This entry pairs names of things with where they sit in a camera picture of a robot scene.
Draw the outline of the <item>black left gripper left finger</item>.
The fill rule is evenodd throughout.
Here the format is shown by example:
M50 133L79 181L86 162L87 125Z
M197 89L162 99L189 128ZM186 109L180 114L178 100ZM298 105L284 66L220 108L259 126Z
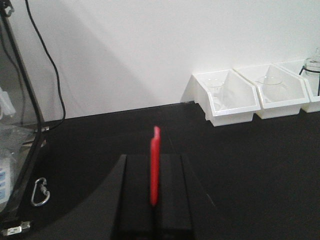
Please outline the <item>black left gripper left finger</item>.
M147 156L122 154L112 240L151 240L154 236L150 204L150 167Z

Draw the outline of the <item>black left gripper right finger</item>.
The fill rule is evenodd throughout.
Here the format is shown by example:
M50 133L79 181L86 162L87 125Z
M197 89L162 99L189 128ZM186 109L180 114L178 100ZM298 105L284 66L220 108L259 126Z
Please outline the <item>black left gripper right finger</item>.
M194 238L182 161L177 154L163 154L160 157L155 238L157 240Z

